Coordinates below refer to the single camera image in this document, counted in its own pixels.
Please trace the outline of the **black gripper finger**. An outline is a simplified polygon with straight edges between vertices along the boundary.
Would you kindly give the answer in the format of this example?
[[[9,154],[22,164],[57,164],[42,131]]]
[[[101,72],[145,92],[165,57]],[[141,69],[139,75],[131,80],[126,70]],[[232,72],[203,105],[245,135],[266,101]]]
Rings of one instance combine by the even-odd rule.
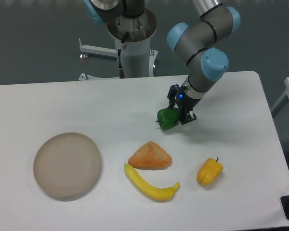
[[[180,120],[181,124],[184,125],[184,124],[187,124],[189,122],[197,120],[197,116],[192,111],[182,112],[180,114],[179,120]]]
[[[183,94],[180,92],[180,86],[178,84],[170,86],[167,98],[169,100],[168,108],[173,108],[183,100]]]

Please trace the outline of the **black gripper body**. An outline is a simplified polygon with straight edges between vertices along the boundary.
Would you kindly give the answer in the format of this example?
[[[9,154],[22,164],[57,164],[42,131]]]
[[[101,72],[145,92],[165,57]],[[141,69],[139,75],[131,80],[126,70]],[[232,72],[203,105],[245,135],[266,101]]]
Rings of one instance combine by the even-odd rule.
[[[189,84],[180,86],[180,92],[183,94],[183,100],[177,104],[180,114],[188,111],[193,112],[193,108],[204,97],[203,92],[194,90]]]

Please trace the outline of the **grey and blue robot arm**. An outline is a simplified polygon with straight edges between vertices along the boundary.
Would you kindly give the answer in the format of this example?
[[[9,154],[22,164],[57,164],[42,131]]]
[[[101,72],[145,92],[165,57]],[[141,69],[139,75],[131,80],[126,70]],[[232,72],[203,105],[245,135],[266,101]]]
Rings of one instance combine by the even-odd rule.
[[[120,78],[146,77],[150,73],[150,40],[157,29],[155,15],[142,0],[86,0],[90,18],[106,25],[115,40]],[[229,67],[226,54],[214,45],[235,33],[241,24],[239,12],[220,0],[197,0],[200,22],[194,26],[178,23],[167,34],[170,49],[190,70],[182,85],[168,92],[169,105],[158,111],[164,130],[196,119],[193,108]]]

